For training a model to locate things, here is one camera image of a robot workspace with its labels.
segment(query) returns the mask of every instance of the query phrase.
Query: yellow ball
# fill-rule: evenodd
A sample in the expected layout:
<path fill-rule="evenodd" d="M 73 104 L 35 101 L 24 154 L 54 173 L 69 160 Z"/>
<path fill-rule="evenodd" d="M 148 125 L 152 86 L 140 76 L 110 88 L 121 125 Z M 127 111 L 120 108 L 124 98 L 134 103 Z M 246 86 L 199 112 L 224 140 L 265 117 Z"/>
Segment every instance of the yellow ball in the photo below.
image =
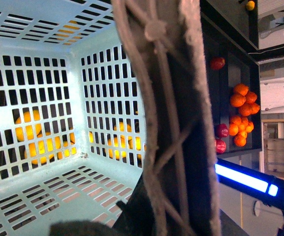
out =
<path fill-rule="evenodd" d="M 25 123 L 31 122 L 30 112 L 24 112 L 23 116 L 24 116 L 24 122 Z M 34 120 L 40 120 L 40 114 L 39 114 L 38 110 L 33 110 L 33 118 L 34 118 Z M 21 118 L 20 117 L 17 118 L 15 123 L 21 124 L 22 123 Z M 27 133 L 28 140 L 34 139 L 33 126 L 27 125 L 27 126 L 25 126 L 25 130 L 26 130 L 26 133 Z M 42 130 L 42 125 L 36 124 L 35 125 L 36 134 L 39 134 L 41 130 Z M 20 142 L 24 141 L 24 133 L 23 133 L 23 129 L 21 127 L 15 128 L 15 134 L 16 134 L 17 139 Z"/>
<path fill-rule="evenodd" d="M 67 146 L 69 146 L 69 145 L 68 145 L 68 142 L 67 142 L 67 141 L 64 141 L 64 142 L 63 142 L 63 147 L 67 147 Z M 77 153 L 77 149 L 76 149 L 75 147 L 71 148 L 71 155 L 74 155 L 74 154 L 76 154 L 76 153 Z M 65 157 L 70 156 L 69 150 L 68 150 L 68 149 L 64 150 L 64 151 L 63 151 L 63 155 L 64 155 Z M 62 151 L 61 151 L 61 152 L 58 152 L 58 153 L 57 153 L 58 160 L 61 160 L 61 159 L 63 158 L 63 155 L 62 155 Z"/>
<path fill-rule="evenodd" d="M 89 142 L 93 143 L 94 142 L 94 136 L 93 136 L 92 132 L 88 133 L 88 137 L 89 137 Z"/>
<path fill-rule="evenodd" d="M 75 136 L 74 136 L 74 133 L 70 133 L 69 136 L 70 136 L 70 141 L 75 144 Z"/>
<path fill-rule="evenodd" d="M 247 4 L 246 4 L 246 9 L 248 11 L 252 11 L 254 8 L 255 8 L 256 4 L 254 1 L 249 1 Z"/>
<path fill-rule="evenodd" d="M 48 151 L 52 151 L 54 150 L 54 147 L 53 147 L 53 142 L 51 141 L 51 139 L 48 139 L 46 141 L 47 143 L 47 150 Z M 37 151 L 36 151 L 36 146 L 35 146 L 35 143 L 30 143 L 28 145 L 28 148 L 29 148 L 29 154 L 31 157 L 35 157 L 37 155 Z M 39 154 L 44 154 L 45 153 L 45 145 L 44 145 L 44 142 L 43 141 L 39 141 L 38 142 L 38 152 Z M 24 158 L 27 159 L 28 155 L 27 155 L 27 152 L 25 150 L 24 152 Z M 54 157 L 54 154 L 51 154 L 49 155 L 49 160 L 51 160 L 52 158 Z M 40 163 L 41 164 L 44 164 L 47 162 L 47 157 L 46 156 L 43 156 L 40 158 Z M 37 165 L 38 164 L 38 161 L 37 160 L 32 160 L 32 164 L 35 164 Z"/>
<path fill-rule="evenodd" d="M 133 149 L 133 140 L 129 140 L 128 144 L 129 144 L 129 148 Z M 141 138 L 140 137 L 136 137 L 135 144 L 136 144 L 136 150 L 140 151 L 141 150 Z"/>
<path fill-rule="evenodd" d="M 49 136 L 49 135 L 51 135 L 51 132 L 46 132 L 46 136 Z M 42 133 L 40 133 L 39 135 L 37 135 L 37 137 L 38 138 L 41 138 L 41 137 L 43 137 L 43 134 Z M 52 141 L 52 139 L 47 139 L 47 145 L 51 145 L 51 146 L 53 146 L 53 141 Z M 61 143 L 60 143 L 60 137 L 59 136 L 56 136 L 55 137 L 55 147 L 56 147 L 56 149 L 59 149 L 59 148 L 61 148 Z"/>
<path fill-rule="evenodd" d="M 121 142 L 121 147 L 122 148 L 125 148 L 126 147 L 126 143 L 124 141 L 124 139 L 120 138 L 120 142 Z M 108 145 L 111 146 L 112 145 L 112 141 L 110 139 L 108 139 Z M 118 138 L 117 137 L 114 137 L 114 147 L 118 147 Z M 115 158 L 117 160 L 119 160 L 119 157 L 120 157 L 120 153 L 119 153 L 119 150 L 115 150 Z M 113 158 L 114 157 L 114 153 L 113 153 L 113 150 L 112 149 L 108 149 L 108 155 L 110 158 Z M 121 152 L 121 156 L 122 157 L 126 157 L 127 156 L 127 153 L 125 151 L 122 151 Z"/>
<path fill-rule="evenodd" d="M 124 123 L 123 122 L 119 122 L 119 130 L 121 132 L 124 132 Z M 114 126 L 114 131 L 117 131 L 117 126 L 115 125 Z M 131 125 L 127 124 L 127 130 L 126 132 L 132 132 L 132 128 L 131 128 Z"/>

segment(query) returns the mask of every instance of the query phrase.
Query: basket floor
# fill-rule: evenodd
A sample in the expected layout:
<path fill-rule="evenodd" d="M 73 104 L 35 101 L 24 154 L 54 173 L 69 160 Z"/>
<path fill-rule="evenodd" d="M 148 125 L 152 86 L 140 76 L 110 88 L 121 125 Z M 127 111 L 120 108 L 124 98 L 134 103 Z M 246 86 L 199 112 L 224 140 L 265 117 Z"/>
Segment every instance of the basket floor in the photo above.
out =
<path fill-rule="evenodd" d="M 42 170 L 35 173 L 36 178 L 28 175 L 29 179 L 11 181 L 4 191 L 0 188 L 0 236 L 47 236 L 52 223 L 69 220 L 94 220 L 112 226 L 121 214 L 115 203 L 128 201 L 139 177 L 128 186 L 119 181 L 129 174 L 125 168 L 117 169 L 121 174 L 113 178 L 110 171 L 106 175 L 98 166 L 82 158 L 68 160 L 60 173 Z"/>

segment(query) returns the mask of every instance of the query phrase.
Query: orange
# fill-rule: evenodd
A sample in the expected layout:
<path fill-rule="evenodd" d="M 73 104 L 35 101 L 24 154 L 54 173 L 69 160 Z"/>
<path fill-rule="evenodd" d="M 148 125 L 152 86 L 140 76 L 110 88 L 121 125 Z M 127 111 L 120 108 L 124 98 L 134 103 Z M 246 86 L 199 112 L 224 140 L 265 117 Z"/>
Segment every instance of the orange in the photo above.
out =
<path fill-rule="evenodd" d="M 256 103 L 250 104 L 251 106 L 251 115 L 257 114 L 260 111 L 260 106 Z"/>
<path fill-rule="evenodd" d="M 248 118 L 247 117 L 241 117 L 241 123 L 244 125 L 244 126 L 247 126 L 249 121 L 248 121 Z"/>
<path fill-rule="evenodd" d="M 254 1 L 249 1 L 247 4 L 246 4 L 246 9 L 248 11 L 252 11 L 256 6 L 256 3 Z"/>
<path fill-rule="evenodd" d="M 234 138 L 234 143 L 235 143 L 236 146 L 238 146 L 238 147 L 243 147 L 244 145 L 246 145 L 247 140 L 246 140 L 243 136 L 237 135 L 237 136 Z"/>
<path fill-rule="evenodd" d="M 229 124 L 229 135 L 235 136 L 238 133 L 238 126 L 237 124 Z"/>
<path fill-rule="evenodd" d="M 251 125 L 247 125 L 245 131 L 246 131 L 247 133 L 251 133 L 251 131 L 252 131 Z"/>
<path fill-rule="evenodd" d="M 246 127 L 243 124 L 238 125 L 238 132 L 244 131 Z"/>
<path fill-rule="evenodd" d="M 244 105 L 245 101 L 246 97 L 239 93 L 234 93 L 229 100 L 230 104 L 233 107 L 241 107 L 242 105 Z"/>
<path fill-rule="evenodd" d="M 238 115 L 234 115 L 234 116 L 229 118 L 229 122 L 232 123 L 232 124 L 240 125 L 241 118 Z"/>
<path fill-rule="evenodd" d="M 245 95 L 248 93 L 248 90 L 249 90 L 249 87 L 248 87 L 247 85 L 244 85 L 244 84 L 237 84 L 237 85 L 234 87 L 233 92 L 239 93 L 239 94 L 245 96 Z"/>
<path fill-rule="evenodd" d="M 246 139 L 248 134 L 247 134 L 247 131 L 244 130 L 244 131 L 238 132 L 237 135 L 241 135 L 242 137 L 244 137 Z"/>
<path fill-rule="evenodd" d="M 252 111 L 252 107 L 248 103 L 245 103 L 244 105 L 238 108 L 239 114 L 241 114 L 244 117 L 250 116 L 251 111 Z"/>
<path fill-rule="evenodd" d="M 248 125 L 251 126 L 252 130 L 255 128 L 255 127 L 254 127 L 254 123 L 253 123 L 252 121 L 250 121 L 250 122 L 248 123 Z"/>
<path fill-rule="evenodd" d="M 246 102 L 249 104 L 254 103 L 256 99 L 258 98 L 258 96 L 254 92 L 251 92 L 251 91 L 248 91 L 245 97 L 246 97 Z"/>

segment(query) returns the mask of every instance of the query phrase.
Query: light bar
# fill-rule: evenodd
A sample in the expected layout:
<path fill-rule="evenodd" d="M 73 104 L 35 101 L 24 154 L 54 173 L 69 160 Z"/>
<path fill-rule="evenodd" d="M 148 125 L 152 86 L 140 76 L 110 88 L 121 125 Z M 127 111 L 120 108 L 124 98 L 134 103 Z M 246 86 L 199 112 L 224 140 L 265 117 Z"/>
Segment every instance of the light bar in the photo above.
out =
<path fill-rule="evenodd" d="M 218 175 L 221 175 L 223 177 L 229 178 L 231 180 L 234 180 L 240 184 L 243 184 L 245 186 L 251 187 L 253 189 L 256 189 L 260 192 L 266 193 L 267 189 L 268 194 L 275 197 L 277 195 L 277 192 L 279 188 L 276 185 L 270 184 L 268 182 L 265 182 L 263 180 L 260 180 L 258 178 L 243 174 L 241 172 L 232 170 L 228 167 L 215 164 L 215 171 Z"/>

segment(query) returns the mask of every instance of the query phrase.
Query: white container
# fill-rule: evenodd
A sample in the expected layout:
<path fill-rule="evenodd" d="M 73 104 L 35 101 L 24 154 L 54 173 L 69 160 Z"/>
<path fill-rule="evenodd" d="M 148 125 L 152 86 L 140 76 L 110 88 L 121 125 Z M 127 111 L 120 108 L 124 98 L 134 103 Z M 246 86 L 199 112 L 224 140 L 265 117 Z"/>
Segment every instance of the white container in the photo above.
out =
<path fill-rule="evenodd" d="M 33 110 L 40 119 L 24 122 Z M 42 136 L 34 130 L 29 140 L 26 126 L 36 124 Z M 42 142 L 52 148 L 34 156 L 29 148 Z M 127 202 L 141 176 L 144 145 L 141 94 L 111 5 L 0 0 L 0 236 L 46 236 L 67 220 L 112 226 L 115 203 Z"/>

